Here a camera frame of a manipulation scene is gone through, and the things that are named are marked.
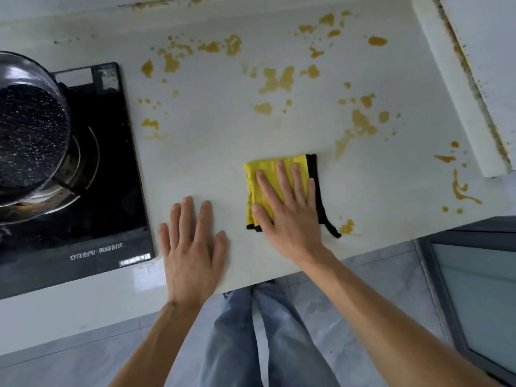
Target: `leg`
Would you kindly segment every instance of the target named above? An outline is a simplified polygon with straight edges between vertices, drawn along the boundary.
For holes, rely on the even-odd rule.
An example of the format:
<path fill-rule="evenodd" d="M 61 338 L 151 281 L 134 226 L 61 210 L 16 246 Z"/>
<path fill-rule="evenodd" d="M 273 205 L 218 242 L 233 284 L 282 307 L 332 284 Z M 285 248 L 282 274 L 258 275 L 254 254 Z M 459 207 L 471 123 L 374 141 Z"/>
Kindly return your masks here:
<path fill-rule="evenodd" d="M 255 297 L 269 342 L 269 386 L 338 387 L 335 374 L 285 292 L 264 282 L 256 286 Z"/>
<path fill-rule="evenodd" d="M 237 289 L 226 299 L 213 324 L 201 387 L 263 387 L 251 301 L 251 287 Z"/>

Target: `white countertop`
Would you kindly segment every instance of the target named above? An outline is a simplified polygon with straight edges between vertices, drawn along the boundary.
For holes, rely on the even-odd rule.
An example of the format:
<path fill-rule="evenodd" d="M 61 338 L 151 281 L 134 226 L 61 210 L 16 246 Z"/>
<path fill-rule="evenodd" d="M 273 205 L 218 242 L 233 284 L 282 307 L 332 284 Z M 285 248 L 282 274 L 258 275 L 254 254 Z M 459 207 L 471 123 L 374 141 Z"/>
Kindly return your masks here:
<path fill-rule="evenodd" d="M 352 15 L 344 17 L 341 28 L 344 10 Z M 341 29 L 341 35 L 328 39 L 330 27 L 325 25 L 307 38 L 298 32 L 300 24 L 317 25 L 328 12 L 336 15 L 331 29 Z M 224 43 L 232 34 L 242 40 L 242 51 L 234 57 L 225 49 L 197 50 L 199 40 Z M 157 53 L 169 44 L 169 35 L 194 51 L 180 59 L 176 73 L 164 71 L 164 58 Z M 370 46 L 371 35 L 388 38 L 387 45 Z M 311 42 L 325 54 L 311 58 Z M 170 205 L 185 195 L 192 195 L 197 206 L 212 200 L 215 230 L 225 229 L 231 242 L 217 292 L 297 271 L 262 234 L 246 230 L 243 164 L 251 160 L 318 154 L 330 221 L 337 227 L 348 219 L 356 224 L 356 236 L 339 240 L 323 228 L 325 244 L 340 259 L 485 219 L 509 207 L 502 180 L 481 173 L 471 136 L 410 0 L 206 0 L 190 6 L 182 0 L 7 24 L 0 27 L 0 43 L 3 50 L 27 55 L 51 71 L 112 61 L 121 65 L 153 235 L 158 223 L 167 220 Z M 148 59 L 154 64 L 150 78 L 140 71 Z M 311 64 L 320 76 L 299 76 Z M 291 65 L 290 92 L 259 93 L 264 68 L 281 75 Z M 254 67 L 257 77 L 251 78 Z M 352 83 L 349 90 L 347 81 Z M 359 98 L 370 93 L 375 94 L 373 106 L 364 108 Z M 139 103 L 139 98 L 149 98 L 151 104 Z M 345 106 L 338 104 L 341 98 L 347 100 Z M 291 107 L 285 105 L 287 99 L 293 101 Z M 260 103 L 271 103 L 273 113 L 255 113 L 253 106 Z M 379 132 L 352 139 L 336 159 L 335 141 L 353 126 L 357 109 Z M 380 111 L 390 111 L 388 123 L 380 125 Z M 146 118 L 158 120 L 159 130 L 140 126 Z M 460 149 L 450 146 L 453 141 Z M 454 155 L 457 164 L 434 155 Z M 482 200 L 481 205 L 455 198 L 453 169 L 459 169 L 460 184 L 467 182 L 467 194 Z M 0 338 L 0 354 L 155 312 L 166 296 L 159 257 L 1 300 L 0 330 L 9 334 Z"/>

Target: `floor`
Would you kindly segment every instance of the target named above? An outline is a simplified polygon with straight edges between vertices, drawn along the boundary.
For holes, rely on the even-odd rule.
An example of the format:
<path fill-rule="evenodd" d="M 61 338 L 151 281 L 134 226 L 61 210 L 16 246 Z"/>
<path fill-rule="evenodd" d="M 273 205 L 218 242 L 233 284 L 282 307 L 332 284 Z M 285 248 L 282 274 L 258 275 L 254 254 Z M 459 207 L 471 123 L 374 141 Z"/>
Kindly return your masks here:
<path fill-rule="evenodd" d="M 440 340 L 448 342 L 432 301 L 413 242 L 404 242 L 344 260 L 356 274 Z M 346 321 L 304 273 L 277 279 L 299 311 L 342 386 L 387 386 Z M 211 325 L 222 295 L 212 296 L 194 323 L 167 380 L 170 386 L 195 386 Z M 0 385 L 25 387 L 107 386 L 151 328 L 155 314 L 59 339 L 0 357 Z M 267 382 L 267 340 L 254 315 L 262 379 Z"/>

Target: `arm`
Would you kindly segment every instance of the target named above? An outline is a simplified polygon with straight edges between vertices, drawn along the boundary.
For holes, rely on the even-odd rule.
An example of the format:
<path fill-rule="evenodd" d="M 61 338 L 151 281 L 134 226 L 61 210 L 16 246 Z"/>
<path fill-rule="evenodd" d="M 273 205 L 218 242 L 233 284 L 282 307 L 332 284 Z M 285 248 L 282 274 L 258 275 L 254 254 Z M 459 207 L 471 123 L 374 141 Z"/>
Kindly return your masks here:
<path fill-rule="evenodd" d="M 257 179 L 274 212 L 274 224 L 260 205 L 252 207 L 267 239 L 296 263 L 349 322 L 373 363 L 391 386 L 493 387 L 496 384 L 457 352 L 375 292 L 326 249 L 315 210 L 315 183 L 308 196 L 299 169 L 293 190 L 282 162 L 276 167 L 285 202 L 263 173 Z"/>
<path fill-rule="evenodd" d="M 220 280 L 227 247 L 225 233 L 215 236 L 210 253 L 212 206 L 209 201 L 202 203 L 194 234 L 192 211 L 192 199 L 187 197 L 182 205 L 172 205 L 170 228 L 159 226 L 168 300 L 110 387 L 164 386 L 186 334 Z"/>

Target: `microfiber cloth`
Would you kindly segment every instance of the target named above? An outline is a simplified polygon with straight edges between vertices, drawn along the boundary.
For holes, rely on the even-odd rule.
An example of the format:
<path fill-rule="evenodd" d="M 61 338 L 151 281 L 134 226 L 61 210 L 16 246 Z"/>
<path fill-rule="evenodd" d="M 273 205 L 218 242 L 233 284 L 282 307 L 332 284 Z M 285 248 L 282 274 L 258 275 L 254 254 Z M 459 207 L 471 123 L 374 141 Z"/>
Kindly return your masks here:
<path fill-rule="evenodd" d="M 258 224 L 258 221 L 256 221 L 256 218 L 251 211 L 251 205 L 254 203 L 263 206 L 267 210 L 269 217 L 271 217 L 274 220 L 273 210 L 267 202 L 267 198 L 265 198 L 265 195 L 261 191 L 261 187 L 256 179 L 256 171 L 262 170 L 265 173 L 265 175 L 267 175 L 267 179 L 269 180 L 270 184 L 273 186 L 281 201 L 284 202 L 283 195 L 281 193 L 280 182 L 276 175 L 275 167 L 276 162 L 279 160 L 282 160 L 285 164 L 285 170 L 287 172 L 288 180 L 290 181 L 291 187 L 293 186 L 292 165 L 294 163 L 298 164 L 299 173 L 301 174 L 301 182 L 303 183 L 303 190 L 305 195 L 307 195 L 308 193 L 308 179 L 314 179 L 315 205 L 317 208 L 317 217 L 319 218 L 319 224 L 324 224 L 330 232 L 330 234 L 332 234 L 336 238 L 340 238 L 341 234 L 339 234 L 337 228 L 335 228 L 328 221 L 328 218 L 326 217 L 326 212 L 323 207 L 323 200 L 321 198 L 319 188 L 319 176 L 317 175 L 317 155 L 299 155 L 293 157 L 283 157 L 279 159 L 256 160 L 255 162 L 249 162 L 246 165 L 244 165 L 244 168 L 247 172 L 247 185 L 249 187 L 249 198 L 247 201 L 247 229 L 261 232 L 261 227 Z"/>

